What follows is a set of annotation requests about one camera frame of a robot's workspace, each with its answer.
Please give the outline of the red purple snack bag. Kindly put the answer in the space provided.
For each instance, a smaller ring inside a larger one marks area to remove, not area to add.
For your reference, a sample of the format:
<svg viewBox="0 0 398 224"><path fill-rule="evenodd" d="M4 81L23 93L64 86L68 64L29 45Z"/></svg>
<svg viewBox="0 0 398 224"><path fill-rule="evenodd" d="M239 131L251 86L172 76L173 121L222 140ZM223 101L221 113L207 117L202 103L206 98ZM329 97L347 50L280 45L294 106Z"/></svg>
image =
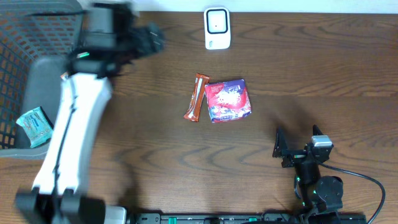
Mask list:
<svg viewBox="0 0 398 224"><path fill-rule="evenodd" d="M244 79L206 84L205 94L212 123L242 119L252 113Z"/></svg>

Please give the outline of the orange chocolate bar wrapper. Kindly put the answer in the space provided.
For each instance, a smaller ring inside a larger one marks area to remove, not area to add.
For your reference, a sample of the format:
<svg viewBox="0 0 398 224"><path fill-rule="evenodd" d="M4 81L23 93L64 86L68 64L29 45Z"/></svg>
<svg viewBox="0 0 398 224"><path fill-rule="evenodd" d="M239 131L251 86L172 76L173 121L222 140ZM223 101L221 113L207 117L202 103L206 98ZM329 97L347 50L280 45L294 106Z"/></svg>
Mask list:
<svg viewBox="0 0 398 224"><path fill-rule="evenodd" d="M197 73L195 76L195 86L193 89L190 105L183 116L185 119L198 122L200 117L201 104L205 94L205 85L210 81L210 77Z"/></svg>

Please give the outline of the teal snack packet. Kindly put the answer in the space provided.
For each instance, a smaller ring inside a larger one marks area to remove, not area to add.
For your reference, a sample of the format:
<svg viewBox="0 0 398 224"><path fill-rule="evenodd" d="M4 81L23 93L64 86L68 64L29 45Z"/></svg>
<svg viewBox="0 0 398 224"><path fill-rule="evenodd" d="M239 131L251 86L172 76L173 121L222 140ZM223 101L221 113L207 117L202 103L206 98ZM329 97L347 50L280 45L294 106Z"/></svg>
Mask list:
<svg viewBox="0 0 398 224"><path fill-rule="evenodd" d="M16 123L23 128L29 138L31 148L42 145L52 137L53 127L41 107L24 113Z"/></svg>

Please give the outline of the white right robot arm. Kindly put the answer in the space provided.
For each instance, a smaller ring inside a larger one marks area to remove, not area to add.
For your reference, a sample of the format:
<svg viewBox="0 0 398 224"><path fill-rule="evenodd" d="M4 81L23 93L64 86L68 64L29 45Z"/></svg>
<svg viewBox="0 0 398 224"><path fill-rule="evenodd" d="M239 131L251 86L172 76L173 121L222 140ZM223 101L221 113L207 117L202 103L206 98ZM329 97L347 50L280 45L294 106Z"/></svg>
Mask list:
<svg viewBox="0 0 398 224"><path fill-rule="evenodd" d="M330 158L333 143L318 126L312 128L313 136L303 149L290 149L281 128L276 131L272 156L281 158L283 168L295 169L294 189L303 202L303 209L295 215L299 223L315 220L324 214L336 214L343 207L343 182L339 177L322 176L319 166Z"/></svg>

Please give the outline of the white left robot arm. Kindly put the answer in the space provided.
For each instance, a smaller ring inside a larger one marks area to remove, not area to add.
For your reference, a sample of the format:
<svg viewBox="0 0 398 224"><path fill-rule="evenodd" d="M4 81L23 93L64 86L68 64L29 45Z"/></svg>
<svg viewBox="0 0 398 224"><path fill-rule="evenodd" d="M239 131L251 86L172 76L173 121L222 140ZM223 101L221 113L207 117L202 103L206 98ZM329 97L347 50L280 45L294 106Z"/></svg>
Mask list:
<svg viewBox="0 0 398 224"><path fill-rule="evenodd" d="M87 196L91 152L110 79L131 60L164 48L155 25L134 27L129 2L96 2L87 10L88 27L65 62L67 78L52 138L30 191L16 194L16 208L29 223L129 223L127 210Z"/></svg>

